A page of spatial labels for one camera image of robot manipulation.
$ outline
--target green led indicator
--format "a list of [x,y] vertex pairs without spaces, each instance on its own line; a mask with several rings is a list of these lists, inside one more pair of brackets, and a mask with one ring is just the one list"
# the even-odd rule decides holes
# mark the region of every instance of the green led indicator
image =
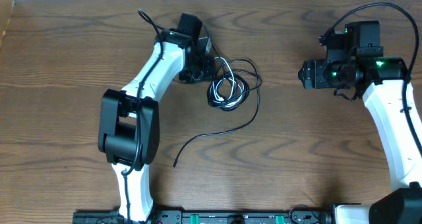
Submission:
[[383,66],[383,64],[384,64],[384,62],[382,62],[382,61],[377,61],[377,62],[375,62],[376,64],[377,64],[377,66],[378,67],[381,67],[381,66]]

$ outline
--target green clip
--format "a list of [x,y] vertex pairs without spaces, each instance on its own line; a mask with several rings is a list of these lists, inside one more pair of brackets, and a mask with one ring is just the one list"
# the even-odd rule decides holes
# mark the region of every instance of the green clip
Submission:
[[285,224],[284,223],[284,216],[283,215],[277,215],[276,216],[276,224]]
[[199,224],[199,215],[191,215],[191,224]]

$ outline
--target green light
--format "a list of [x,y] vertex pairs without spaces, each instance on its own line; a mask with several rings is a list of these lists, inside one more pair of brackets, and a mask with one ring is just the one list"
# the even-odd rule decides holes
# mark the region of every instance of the green light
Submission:
[[376,64],[377,64],[377,66],[378,67],[381,67],[381,66],[383,66],[383,64],[384,64],[384,62],[382,62],[382,61],[377,61],[377,62],[375,62]]

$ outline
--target wooden tabletop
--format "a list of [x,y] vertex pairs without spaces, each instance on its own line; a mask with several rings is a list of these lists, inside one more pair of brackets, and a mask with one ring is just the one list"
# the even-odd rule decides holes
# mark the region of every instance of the wooden tabletop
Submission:
[[[247,57],[264,83],[236,111],[208,106],[207,83],[172,83],[160,103],[161,141],[151,166],[156,204],[186,210],[288,210],[295,204],[372,203],[390,193],[386,158],[361,100],[305,90],[303,61],[323,59],[318,36],[349,10],[401,5],[422,27],[422,0],[54,0],[17,1],[0,50],[0,220],[70,223],[74,211],[119,206],[117,180],[98,151],[103,93],[130,82],[155,33],[136,13],[177,26],[197,15],[229,59]],[[394,9],[358,12],[344,23],[379,20],[385,55],[406,62],[410,23]],[[238,64],[237,68],[250,69]],[[422,111],[422,57],[412,84]]]

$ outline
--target wooden table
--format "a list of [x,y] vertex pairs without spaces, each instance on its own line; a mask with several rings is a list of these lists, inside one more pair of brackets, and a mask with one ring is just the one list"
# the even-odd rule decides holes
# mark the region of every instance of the wooden table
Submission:
[[[338,18],[381,1],[400,4],[422,27],[422,0],[17,1],[0,51],[1,222],[70,223],[74,211],[119,206],[115,174],[97,149],[99,112],[103,93],[128,83],[152,52],[154,31],[139,7],[169,27],[181,13],[196,14],[224,55],[251,58],[264,80],[256,120],[194,141],[176,169],[185,141],[248,121],[256,94],[224,113],[208,106],[208,84],[170,85],[151,172],[156,204],[288,210],[377,201],[390,193],[390,179],[363,102],[304,90],[297,71],[304,60],[324,58],[318,36]],[[372,19],[380,20],[385,55],[408,62],[410,23],[384,7],[347,21]],[[412,76],[419,111],[421,68],[419,57]]]

